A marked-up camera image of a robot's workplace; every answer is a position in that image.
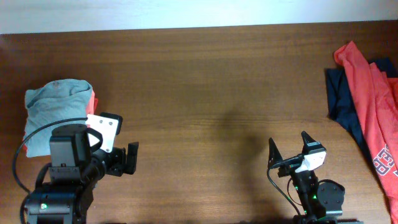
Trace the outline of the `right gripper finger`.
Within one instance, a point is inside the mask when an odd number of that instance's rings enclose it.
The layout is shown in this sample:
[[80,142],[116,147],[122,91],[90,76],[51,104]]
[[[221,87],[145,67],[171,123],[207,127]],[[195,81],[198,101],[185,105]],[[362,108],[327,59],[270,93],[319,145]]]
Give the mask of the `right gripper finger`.
[[301,137],[305,146],[317,145],[317,141],[314,140],[306,131],[301,132]]
[[283,158],[276,146],[276,143],[272,138],[269,138],[269,159],[268,169],[275,169],[282,165]]

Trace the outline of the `light blue t-shirt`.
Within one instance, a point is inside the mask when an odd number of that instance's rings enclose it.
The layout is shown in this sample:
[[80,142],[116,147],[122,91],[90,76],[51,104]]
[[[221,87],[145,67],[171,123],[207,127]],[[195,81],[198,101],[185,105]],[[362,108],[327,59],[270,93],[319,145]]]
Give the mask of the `light blue t-shirt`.
[[93,114],[94,97],[93,87],[76,79],[55,80],[36,90],[27,90],[25,135],[52,122]]

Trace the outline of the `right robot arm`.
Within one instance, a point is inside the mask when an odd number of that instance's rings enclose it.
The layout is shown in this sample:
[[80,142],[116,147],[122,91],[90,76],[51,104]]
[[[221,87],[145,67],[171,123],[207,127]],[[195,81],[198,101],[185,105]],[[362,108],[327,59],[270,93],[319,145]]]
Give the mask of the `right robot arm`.
[[[269,138],[269,158],[267,163],[267,178],[275,189],[293,206],[296,215],[292,222],[298,224],[360,223],[359,220],[342,220],[345,188],[330,179],[320,180],[315,169],[322,166],[326,158],[326,148],[314,140],[307,132],[302,131],[302,152],[296,156],[284,159],[276,143]],[[289,193],[284,192],[272,180],[270,172],[277,169],[278,177],[290,177],[288,183],[293,184],[299,203],[294,202]]]

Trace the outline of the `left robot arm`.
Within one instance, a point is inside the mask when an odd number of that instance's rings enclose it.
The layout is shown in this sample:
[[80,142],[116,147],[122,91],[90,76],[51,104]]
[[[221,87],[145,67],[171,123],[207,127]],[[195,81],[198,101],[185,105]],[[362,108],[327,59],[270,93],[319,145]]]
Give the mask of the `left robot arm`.
[[40,170],[35,189],[23,200],[22,223],[86,223],[93,190],[105,175],[133,175],[138,142],[103,151],[101,133],[84,124],[55,128],[50,137],[51,161]]

